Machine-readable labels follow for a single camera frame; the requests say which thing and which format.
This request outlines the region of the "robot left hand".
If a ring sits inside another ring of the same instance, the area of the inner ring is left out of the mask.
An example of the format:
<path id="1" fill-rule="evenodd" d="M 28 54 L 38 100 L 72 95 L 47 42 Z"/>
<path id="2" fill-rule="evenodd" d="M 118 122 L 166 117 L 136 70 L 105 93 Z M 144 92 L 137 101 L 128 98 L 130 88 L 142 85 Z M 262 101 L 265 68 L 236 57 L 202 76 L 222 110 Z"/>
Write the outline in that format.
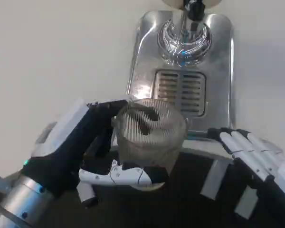
<path id="1" fill-rule="evenodd" d="M 79 100 L 40 135 L 21 174 L 37 184 L 39 192 L 58 198 L 76 189 L 81 202 L 98 202 L 93 185 L 150 186 L 164 183 L 168 172 L 160 166 L 106 161 L 113 136 L 112 119 L 129 106 L 128 100 L 89 104 Z"/>

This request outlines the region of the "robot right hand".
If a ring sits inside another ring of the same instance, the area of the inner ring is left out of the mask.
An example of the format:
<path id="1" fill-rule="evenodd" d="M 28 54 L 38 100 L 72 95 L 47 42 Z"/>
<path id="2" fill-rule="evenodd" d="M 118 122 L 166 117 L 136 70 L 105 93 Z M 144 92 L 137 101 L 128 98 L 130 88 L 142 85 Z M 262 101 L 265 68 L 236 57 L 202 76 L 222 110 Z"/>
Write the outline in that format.
<path id="1" fill-rule="evenodd" d="M 233 162 L 254 178 L 253 188 L 279 215 L 285 215 L 285 156 L 251 132 L 210 128 L 207 138 L 219 142 Z"/>

